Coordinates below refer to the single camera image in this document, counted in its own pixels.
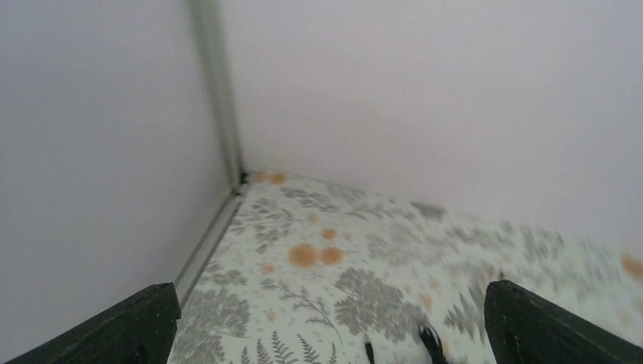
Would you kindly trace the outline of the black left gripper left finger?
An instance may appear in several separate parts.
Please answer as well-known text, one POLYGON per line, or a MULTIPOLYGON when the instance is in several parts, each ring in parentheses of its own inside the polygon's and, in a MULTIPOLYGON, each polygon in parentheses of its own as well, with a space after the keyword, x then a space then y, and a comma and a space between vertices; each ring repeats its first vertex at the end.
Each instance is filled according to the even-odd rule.
POLYGON ((166 363, 180 318, 174 284, 153 284, 9 362, 166 363))

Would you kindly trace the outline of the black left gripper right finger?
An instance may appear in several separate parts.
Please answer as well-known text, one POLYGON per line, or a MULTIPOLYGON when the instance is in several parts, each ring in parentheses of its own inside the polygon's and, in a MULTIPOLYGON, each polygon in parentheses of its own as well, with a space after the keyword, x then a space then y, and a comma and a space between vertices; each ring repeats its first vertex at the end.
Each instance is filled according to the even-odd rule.
POLYGON ((484 315, 497 364, 642 362, 641 347, 509 280, 487 286, 484 315))

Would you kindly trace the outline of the black power adapter with cord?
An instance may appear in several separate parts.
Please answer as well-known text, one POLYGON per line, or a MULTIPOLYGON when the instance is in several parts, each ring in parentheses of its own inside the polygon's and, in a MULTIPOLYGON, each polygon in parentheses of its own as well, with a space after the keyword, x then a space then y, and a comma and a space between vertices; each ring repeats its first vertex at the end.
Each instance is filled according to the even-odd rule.
MULTIPOLYGON (((433 364, 449 363, 449 360, 444 353, 444 347, 441 338, 431 324, 421 324, 418 329, 418 334, 425 349, 428 351, 428 354, 431 357, 431 362, 433 364)), ((364 348, 367 360, 369 361, 369 364, 375 364, 375 352, 372 346, 372 342, 367 336, 365 336, 364 338, 364 348)))

